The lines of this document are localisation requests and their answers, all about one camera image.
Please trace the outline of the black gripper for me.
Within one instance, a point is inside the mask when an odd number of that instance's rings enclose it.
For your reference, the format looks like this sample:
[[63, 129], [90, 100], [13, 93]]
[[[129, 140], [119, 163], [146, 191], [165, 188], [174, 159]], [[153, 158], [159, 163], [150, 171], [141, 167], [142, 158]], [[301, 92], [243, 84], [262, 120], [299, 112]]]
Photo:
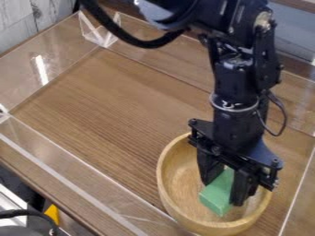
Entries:
[[189, 143], [197, 148], [201, 180], [209, 185], [225, 167], [234, 170], [230, 202], [237, 207], [262, 186], [269, 191], [277, 187], [282, 159], [263, 143], [265, 132], [279, 136], [267, 127], [269, 112], [254, 109], [246, 112], [214, 111], [214, 120], [191, 119]]

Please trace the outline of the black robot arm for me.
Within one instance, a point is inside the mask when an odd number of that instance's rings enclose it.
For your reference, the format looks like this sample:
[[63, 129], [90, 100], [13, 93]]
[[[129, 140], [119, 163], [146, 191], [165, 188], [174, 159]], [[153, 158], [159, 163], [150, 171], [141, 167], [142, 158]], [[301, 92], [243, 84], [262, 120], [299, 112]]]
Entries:
[[265, 146], [262, 136], [269, 104], [279, 103], [271, 88], [281, 83], [283, 64], [277, 55], [277, 21], [269, 0], [134, 0], [147, 22], [166, 34], [137, 38], [109, 16], [98, 0], [81, 0], [89, 13], [125, 42], [157, 49], [187, 30], [198, 30], [210, 52], [214, 118], [189, 122], [190, 144], [203, 183], [213, 183], [223, 169], [234, 169], [229, 202], [237, 207], [258, 188], [274, 190], [282, 159]]

